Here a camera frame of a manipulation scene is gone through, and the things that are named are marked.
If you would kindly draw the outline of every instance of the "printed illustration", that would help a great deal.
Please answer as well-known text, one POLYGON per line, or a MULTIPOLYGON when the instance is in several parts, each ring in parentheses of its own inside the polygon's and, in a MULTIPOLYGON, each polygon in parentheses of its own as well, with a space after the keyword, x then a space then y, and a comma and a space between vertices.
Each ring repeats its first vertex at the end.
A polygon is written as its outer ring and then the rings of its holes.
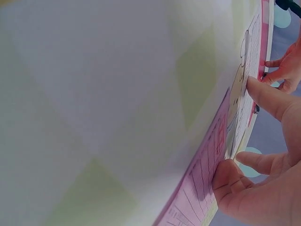
POLYGON ((231 87, 230 93, 230 108, 228 114, 228 125, 227 125, 227 149, 228 156, 232 157, 234 153, 233 148, 235 147, 235 131, 238 123, 238 109, 241 98, 242 84, 245 76, 246 60, 249 46, 249 30, 245 32, 245 37, 242 41, 240 48, 240 65, 238 66, 236 76, 231 87))

